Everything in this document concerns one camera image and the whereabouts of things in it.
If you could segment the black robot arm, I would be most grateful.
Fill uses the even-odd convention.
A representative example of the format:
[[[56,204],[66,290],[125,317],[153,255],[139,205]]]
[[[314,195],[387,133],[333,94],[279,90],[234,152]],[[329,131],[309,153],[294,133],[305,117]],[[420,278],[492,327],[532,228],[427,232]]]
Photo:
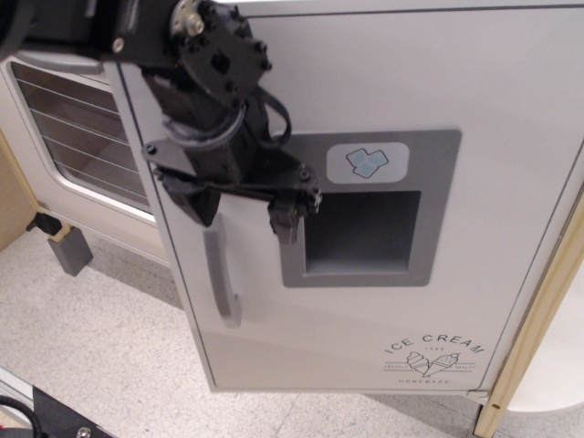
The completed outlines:
[[[234,5],[215,1],[4,1],[1,54],[72,54],[137,66],[163,115],[166,136],[144,158],[172,201],[209,226],[221,196],[262,200],[279,242],[297,240],[318,211],[312,170],[269,131],[286,107],[264,90],[266,44]]]

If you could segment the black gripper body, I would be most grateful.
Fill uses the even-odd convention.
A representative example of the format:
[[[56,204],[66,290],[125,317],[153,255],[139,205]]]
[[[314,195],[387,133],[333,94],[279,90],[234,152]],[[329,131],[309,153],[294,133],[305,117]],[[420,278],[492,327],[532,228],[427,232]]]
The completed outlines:
[[[142,146],[144,159],[173,196],[230,193],[262,201],[290,196],[319,203],[316,172],[282,148],[266,148],[243,116],[220,132],[200,132],[169,118],[164,137]]]

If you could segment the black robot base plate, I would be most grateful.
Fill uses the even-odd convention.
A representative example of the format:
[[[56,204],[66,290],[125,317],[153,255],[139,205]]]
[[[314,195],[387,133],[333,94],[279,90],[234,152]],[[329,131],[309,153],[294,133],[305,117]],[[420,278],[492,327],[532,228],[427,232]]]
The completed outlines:
[[[112,437],[103,427],[36,386],[31,397],[2,394],[1,406],[19,412],[27,422],[25,428],[2,428],[2,437]]]

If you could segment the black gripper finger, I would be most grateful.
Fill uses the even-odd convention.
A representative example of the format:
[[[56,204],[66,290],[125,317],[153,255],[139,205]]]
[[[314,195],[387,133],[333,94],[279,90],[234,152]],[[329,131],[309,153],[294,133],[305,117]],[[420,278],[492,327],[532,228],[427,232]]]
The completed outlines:
[[[197,224],[210,226],[217,214],[221,194],[204,183],[163,175],[161,182],[172,201]]]
[[[300,219],[316,214],[321,202],[321,191],[285,191],[268,204],[270,225],[281,245],[293,245],[297,241]]]

